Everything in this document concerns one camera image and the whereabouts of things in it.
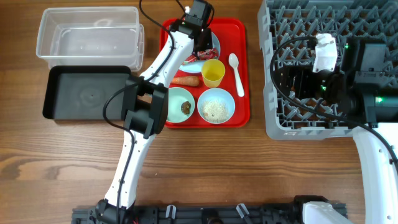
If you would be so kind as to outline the red snack wrapper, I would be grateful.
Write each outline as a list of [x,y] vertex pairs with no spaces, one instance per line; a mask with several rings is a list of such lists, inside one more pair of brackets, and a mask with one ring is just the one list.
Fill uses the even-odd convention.
[[189,57],[184,60],[182,65],[187,65],[193,62],[205,61],[209,59],[218,59],[218,57],[219,52],[217,48],[206,49],[204,51],[193,52]]

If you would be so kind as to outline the yellow plastic cup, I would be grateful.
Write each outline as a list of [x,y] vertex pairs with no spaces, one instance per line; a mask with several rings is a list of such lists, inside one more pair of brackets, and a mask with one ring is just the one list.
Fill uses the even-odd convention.
[[209,59],[203,64],[201,74],[203,82],[208,88],[216,88],[225,75],[225,66],[218,59]]

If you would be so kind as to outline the light blue bowl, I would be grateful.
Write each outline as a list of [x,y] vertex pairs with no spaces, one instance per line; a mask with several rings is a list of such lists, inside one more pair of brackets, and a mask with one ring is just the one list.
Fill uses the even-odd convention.
[[233,117],[236,104],[228,91],[221,88],[210,88],[200,95],[197,109],[206,122],[222,124]]

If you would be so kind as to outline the mint green bowl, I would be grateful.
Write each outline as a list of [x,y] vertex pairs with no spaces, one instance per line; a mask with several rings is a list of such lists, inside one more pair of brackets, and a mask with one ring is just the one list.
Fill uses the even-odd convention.
[[[189,101],[192,106],[189,115],[185,115],[181,111],[181,105],[186,101]],[[169,88],[168,122],[182,123],[190,118],[194,111],[195,99],[188,90],[180,87]]]

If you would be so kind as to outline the brown food scrap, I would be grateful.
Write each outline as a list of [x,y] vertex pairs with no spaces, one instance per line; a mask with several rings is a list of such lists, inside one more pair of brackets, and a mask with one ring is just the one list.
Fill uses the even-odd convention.
[[189,101],[186,101],[186,102],[182,103],[182,105],[181,105],[182,113],[185,114],[185,115],[189,115],[191,107],[192,106],[191,106],[191,103]]

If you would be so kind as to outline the rice grains pile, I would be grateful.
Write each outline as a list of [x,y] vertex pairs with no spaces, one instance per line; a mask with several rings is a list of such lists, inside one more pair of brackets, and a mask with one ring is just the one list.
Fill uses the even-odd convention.
[[227,105],[220,100],[209,100],[202,104],[201,112],[205,120],[211,123],[222,123],[229,118]]

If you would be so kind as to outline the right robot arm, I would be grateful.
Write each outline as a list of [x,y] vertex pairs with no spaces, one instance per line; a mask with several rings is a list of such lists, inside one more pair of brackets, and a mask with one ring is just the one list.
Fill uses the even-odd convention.
[[339,68],[329,56],[333,41],[305,36],[316,57],[312,66],[284,66],[270,75],[276,91],[309,113],[353,129],[363,176],[366,223],[397,223],[397,86],[384,70],[386,43],[348,37]]

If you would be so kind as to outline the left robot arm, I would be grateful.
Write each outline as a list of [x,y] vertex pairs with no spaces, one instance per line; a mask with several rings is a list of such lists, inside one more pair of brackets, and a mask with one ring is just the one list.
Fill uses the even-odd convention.
[[141,169],[150,145],[165,125],[169,103],[169,85],[186,58],[210,48],[210,24],[214,7],[206,1],[194,1],[190,10],[162,30],[167,41],[152,65],[126,86],[112,94],[103,106],[103,117],[111,100],[122,95],[121,119],[124,146],[114,179],[104,199],[96,206],[101,223],[135,223],[134,203]]

